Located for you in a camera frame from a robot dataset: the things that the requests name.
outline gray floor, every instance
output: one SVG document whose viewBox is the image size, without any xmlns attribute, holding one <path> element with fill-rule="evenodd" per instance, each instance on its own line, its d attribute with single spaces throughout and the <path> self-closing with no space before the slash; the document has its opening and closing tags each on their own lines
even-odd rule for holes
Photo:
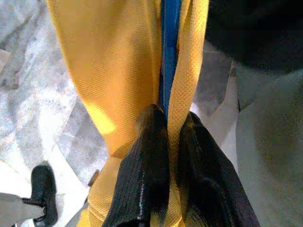
<svg viewBox="0 0 303 227">
<path fill-rule="evenodd" d="M 31 171 L 48 161 L 63 227 L 102 169 L 106 146 L 68 76 L 45 1 L 0 4 L 0 49 L 10 53 L 0 73 L 0 192 L 30 197 Z M 224 101 L 231 61 L 209 44 L 204 52 L 193 110 L 210 117 Z"/>
</svg>

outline yellow fabric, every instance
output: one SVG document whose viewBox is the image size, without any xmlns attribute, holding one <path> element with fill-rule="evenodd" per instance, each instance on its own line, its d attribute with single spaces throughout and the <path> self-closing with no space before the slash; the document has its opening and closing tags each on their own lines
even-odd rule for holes
<svg viewBox="0 0 303 227">
<path fill-rule="evenodd" d="M 110 154 L 78 224 L 99 227 L 110 207 L 120 162 L 135 139 L 135 119 L 158 102 L 160 0 L 48 0 L 48 6 L 70 76 Z M 172 179 L 179 132 L 200 73 L 207 11 L 208 0 L 182 1 L 168 116 Z M 165 226 L 184 226 L 174 182 Z"/>
</svg>

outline textured fabric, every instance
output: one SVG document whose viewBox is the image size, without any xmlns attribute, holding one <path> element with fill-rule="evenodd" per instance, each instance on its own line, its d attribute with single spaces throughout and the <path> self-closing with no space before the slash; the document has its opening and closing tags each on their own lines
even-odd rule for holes
<svg viewBox="0 0 303 227">
<path fill-rule="evenodd" d="M 135 139 L 135 119 L 158 103 L 160 0 L 48 0 L 48 6 L 70 76 L 111 156 L 89 192 L 88 211 L 78 225 L 99 227 L 112 201 L 121 159 Z M 208 0 L 182 2 L 168 116 L 171 170 L 176 169 L 179 132 L 200 73 L 207 11 Z M 166 226 L 183 225 L 172 182 Z"/>
</svg>

